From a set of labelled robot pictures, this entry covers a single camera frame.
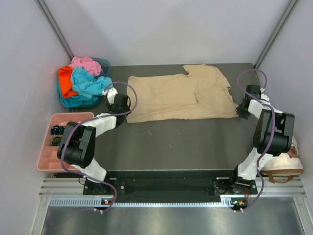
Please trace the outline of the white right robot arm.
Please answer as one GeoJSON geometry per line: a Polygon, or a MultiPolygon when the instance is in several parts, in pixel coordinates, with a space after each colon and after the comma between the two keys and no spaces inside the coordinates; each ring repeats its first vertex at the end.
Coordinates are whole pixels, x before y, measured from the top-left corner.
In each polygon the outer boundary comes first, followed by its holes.
{"type": "Polygon", "coordinates": [[[252,187],[257,172],[267,162],[287,153],[291,149],[295,116],[274,109],[269,98],[261,92],[258,85],[248,85],[244,90],[245,97],[236,112],[241,118],[251,115],[258,119],[253,136],[253,149],[247,158],[235,167],[228,188],[232,193],[241,193],[252,187]]]}

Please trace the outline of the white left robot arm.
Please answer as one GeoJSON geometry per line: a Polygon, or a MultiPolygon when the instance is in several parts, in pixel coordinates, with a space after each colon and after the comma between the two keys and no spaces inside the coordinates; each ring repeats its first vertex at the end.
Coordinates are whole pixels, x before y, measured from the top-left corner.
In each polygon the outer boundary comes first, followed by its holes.
{"type": "Polygon", "coordinates": [[[94,181],[94,188],[100,194],[108,193],[111,183],[105,179],[107,171],[94,158],[96,137],[119,127],[130,113],[130,106],[128,95],[116,94],[108,98],[108,113],[101,113],[82,125],[70,121],[65,126],[57,150],[58,159],[94,181]]]}

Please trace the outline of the beige t shirt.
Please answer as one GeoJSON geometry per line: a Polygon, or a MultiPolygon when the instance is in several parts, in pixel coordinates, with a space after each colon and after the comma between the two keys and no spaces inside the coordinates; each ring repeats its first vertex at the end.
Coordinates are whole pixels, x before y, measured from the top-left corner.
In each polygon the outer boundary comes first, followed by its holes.
{"type": "Polygon", "coordinates": [[[184,65],[186,74],[130,76],[127,94],[134,109],[129,123],[167,119],[236,118],[231,85],[209,65],[184,65]]]}

